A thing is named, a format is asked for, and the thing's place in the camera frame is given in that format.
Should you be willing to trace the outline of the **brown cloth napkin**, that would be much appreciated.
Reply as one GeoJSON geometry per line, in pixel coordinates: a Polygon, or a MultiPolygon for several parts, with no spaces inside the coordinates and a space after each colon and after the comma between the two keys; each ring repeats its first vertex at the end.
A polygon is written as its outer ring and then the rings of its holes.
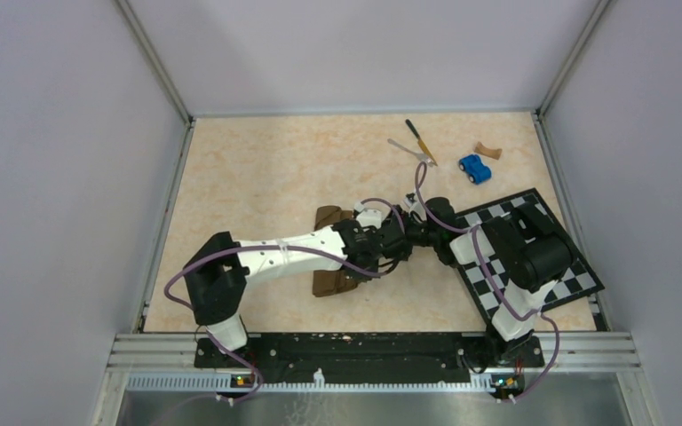
{"type": "MultiPolygon", "coordinates": [[[[343,210],[337,205],[325,205],[316,210],[314,230],[333,225],[343,219],[353,217],[351,210],[343,210]]],[[[315,297],[326,297],[355,290],[360,281],[349,277],[343,271],[315,271],[313,273],[312,293],[315,297]]]]}

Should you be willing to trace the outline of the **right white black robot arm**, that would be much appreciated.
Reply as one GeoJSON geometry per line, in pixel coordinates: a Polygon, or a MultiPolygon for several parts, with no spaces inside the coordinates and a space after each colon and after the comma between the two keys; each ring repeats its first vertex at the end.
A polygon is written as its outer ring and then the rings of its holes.
{"type": "Polygon", "coordinates": [[[446,198],[422,203],[408,195],[405,205],[443,264],[471,265],[488,283],[498,309],[486,328],[482,360],[510,365],[531,338],[545,298],[576,260],[565,231],[528,202],[471,227],[446,198]]]}

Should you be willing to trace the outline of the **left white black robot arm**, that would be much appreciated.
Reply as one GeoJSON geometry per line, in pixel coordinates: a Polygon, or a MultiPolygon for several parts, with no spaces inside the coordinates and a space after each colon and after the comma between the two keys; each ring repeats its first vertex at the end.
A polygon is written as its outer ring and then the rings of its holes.
{"type": "Polygon", "coordinates": [[[238,367],[250,352],[238,312],[248,287],[313,273],[321,276],[325,296],[382,278],[410,256],[410,223],[398,205],[387,215],[360,205],[350,217],[284,239],[238,241],[229,232],[216,233],[182,271],[195,322],[216,356],[238,367]]]}

